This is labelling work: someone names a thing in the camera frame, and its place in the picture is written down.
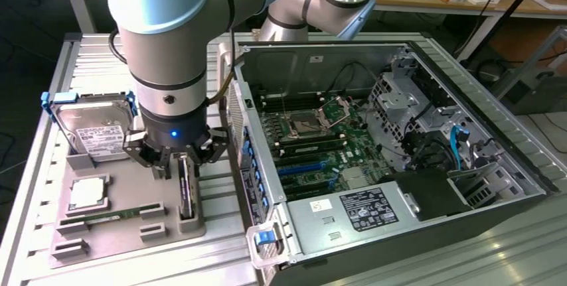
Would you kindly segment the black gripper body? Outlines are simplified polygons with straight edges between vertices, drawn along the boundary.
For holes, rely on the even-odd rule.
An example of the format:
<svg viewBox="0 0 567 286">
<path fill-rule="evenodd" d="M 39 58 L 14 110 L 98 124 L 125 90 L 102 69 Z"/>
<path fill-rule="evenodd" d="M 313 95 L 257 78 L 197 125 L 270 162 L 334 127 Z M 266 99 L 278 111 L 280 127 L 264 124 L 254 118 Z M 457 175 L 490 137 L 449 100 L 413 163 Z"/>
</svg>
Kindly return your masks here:
<svg viewBox="0 0 567 286">
<path fill-rule="evenodd" d="M 142 106 L 139 113 L 147 142 L 157 149 L 169 147 L 170 149 L 184 150 L 186 145 L 201 146 L 209 139 L 206 106 L 204 104 L 182 115 L 157 115 Z"/>
</svg>

